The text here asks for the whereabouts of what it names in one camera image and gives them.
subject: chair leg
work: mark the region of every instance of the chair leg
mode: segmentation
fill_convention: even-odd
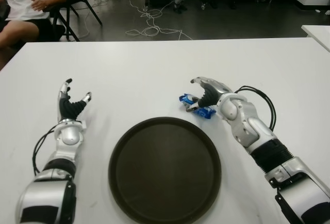
[[[97,14],[95,13],[95,11],[93,10],[92,6],[89,4],[89,2],[87,0],[84,1],[85,4],[88,6],[88,8],[90,9],[90,11],[93,13],[93,15],[95,16],[95,18],[97,19],[98,23],[103,26],[100,18],[98,18]]]
[[[70,8],[71,8],[72,11],[76,14],[76,16],[79,17],[79,14],[78,14],[77,11],[72,7],[72,5],[70,5]]]
[[[77,42],[80,42],[79,38],[78,38],[77,35],[72,31],[71,27],[70,27],[69,24],[66,22],[66,20],[64,19],[64,17],[61,15],[60,12],[58,12],[58,17],[59,17],[60,20],[63,22],[64,26],[67,28],[67,33],[68,33],[68,34],[71,34]]]
[[[57,35],[57,31],[56,31],[57,19],[58,19],[58,14],[55,12],[54,17],[53,17],[53,32],[54,32],[54,41],[55,42],[57,42],[56,38],[59,37]]]
[[[70,7],[67,7],[67,28],[70,27]],[[65,35],[67,40],[69,40],[69,30],[67,29],[67,34]]]

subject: blue object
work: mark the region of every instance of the blue object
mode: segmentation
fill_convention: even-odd
[[[193,98],[195,98],[195,96],[191,94],[184,94],[183,96],[179,97],[179,100],[185,105],[185,107],[189,107],[190,105],[194,104]],[[198,108],[193,112],[201,117],[211,119],[211,116],[216,113],[216,110],[211,107],[203,107]]]

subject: robotic hand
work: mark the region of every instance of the robotic hand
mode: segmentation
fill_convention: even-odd
[[[277,188],[275,199],[289,222],[329,224],[330,189],[277,139],[258,118],[254,105],[213,79],[197,77],[191,80],[194,82],[205,89],[205,94],[187,111],[218,106],[234,138],[266,173],[271,186]]]
[[[72,224],[76,206],[76,172],[78,149],[84,140],[85,125],[76,121],[91,100],[91,93],[79,102],[71,103],[68,91],[72,79],[63,83],[58,96],[58,125],[54,129],[56,151],[43,171],[21,195],[17,223]]]

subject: robot finger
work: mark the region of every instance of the robot finger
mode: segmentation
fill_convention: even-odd
[[[87,104],[92,100],[92,93],[88,92],[81,100]]]
[[[60,88],[60,98],[67,98],[67,93],[70,90],[69,84],[72,82],[72,79],[66,80]]]

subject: black shorts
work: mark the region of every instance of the black shorts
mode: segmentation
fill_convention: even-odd
[[[31,22],[35,24],[39,30],[37,42],[52,42],[55,39],[53,26],[49,19],[32,19],[24,22]],[[0,22],[0,32],[9,23],[9,21]]]

